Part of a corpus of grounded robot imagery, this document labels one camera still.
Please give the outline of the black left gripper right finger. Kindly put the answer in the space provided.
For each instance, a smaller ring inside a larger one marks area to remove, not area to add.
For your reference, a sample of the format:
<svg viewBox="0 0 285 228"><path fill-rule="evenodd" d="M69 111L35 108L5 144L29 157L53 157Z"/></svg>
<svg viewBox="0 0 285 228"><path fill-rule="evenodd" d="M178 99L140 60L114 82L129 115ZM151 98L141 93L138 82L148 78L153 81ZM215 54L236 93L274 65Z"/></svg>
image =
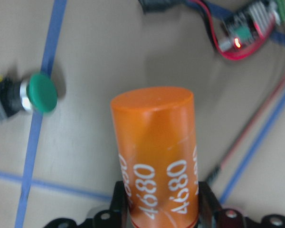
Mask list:
<svg viewBox="0 0 285 228"><path fill-rule="evenodd" d="M222 206L210 186L199 182L199 223L202 228L216 228L218 214Z"/></svg>

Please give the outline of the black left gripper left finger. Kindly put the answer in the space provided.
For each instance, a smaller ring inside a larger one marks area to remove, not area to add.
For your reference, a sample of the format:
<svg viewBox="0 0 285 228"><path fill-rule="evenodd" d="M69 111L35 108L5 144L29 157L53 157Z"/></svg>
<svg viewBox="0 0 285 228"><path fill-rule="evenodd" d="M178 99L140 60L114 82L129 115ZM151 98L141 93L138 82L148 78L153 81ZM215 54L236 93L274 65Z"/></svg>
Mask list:
<svg viewBox="0 0 285 228"><path fill-rule="evenodd" d="M112 228L125 228L127 226L128 203L124 183L122 181L115 183L109 211L111 214Z"/></svg>

